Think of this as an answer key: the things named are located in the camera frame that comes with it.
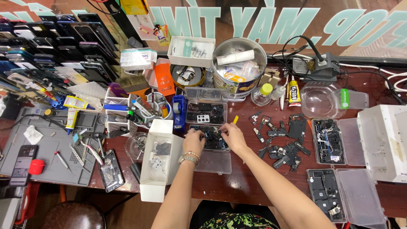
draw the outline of metal tin can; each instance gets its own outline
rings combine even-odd
[[[216,66],[217,60],[216,57],[224,56],[239,51],[254,50],[254,60],[259,65],[260,74],[253,80],[246,82],[235,82],[229,79],[225,79],[223,74],[221,74]],[[263,75],[264,70],[267,65],[267,55],[264,49],[255,41],[244,38],[244,37],[235,37],[228,39],[218,45],[212,56],[212,69],[213,74],[213,83],[216,88],[228,89],[230,92],[231,99],[241,99],[248,96],[252,90],[256,87],[260,76]]]

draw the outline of yellow bottle cap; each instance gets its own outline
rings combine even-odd
[[[46,111],[44,112],[44,114],[45,114],[45,115],[50,115],[51,112],[52,112],[51,109],[48,109],[48,110],[46,110]]]
[[[262,93],[263,95],[269,95],[272,90],[273,90],[273,86],[271,84],[264,84],[260,88],[260,93]]]

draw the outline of screwdriver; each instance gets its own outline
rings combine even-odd
[[[136,178],[137,182],[140,184],[141,164],[140,164],[140,162],[134,163],[132,158],[130,158],[130,160],[133,163],[130,166],[130,170],[133,173],[134,177]]]
[[[61,160],[62,164],[72,173],[72,171],[69,169],[68,164],[65,162],[65,160],[64,160],[64,159],[61,157],[61,155],[59,154],[59,151],[56,151],[54,154],[59,157],[59,159]]]

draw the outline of white bottle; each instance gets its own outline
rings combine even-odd
[[[279,99],[282,95],[285,93],[285,87],[279,86],[276,88],[272,93],[271,93],[271,99],[272,100],[277,100]]]

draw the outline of wooden stool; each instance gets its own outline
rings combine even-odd
[[[42,229],[106,229],[106,221],[97,206],[66,201],[51,210]]]

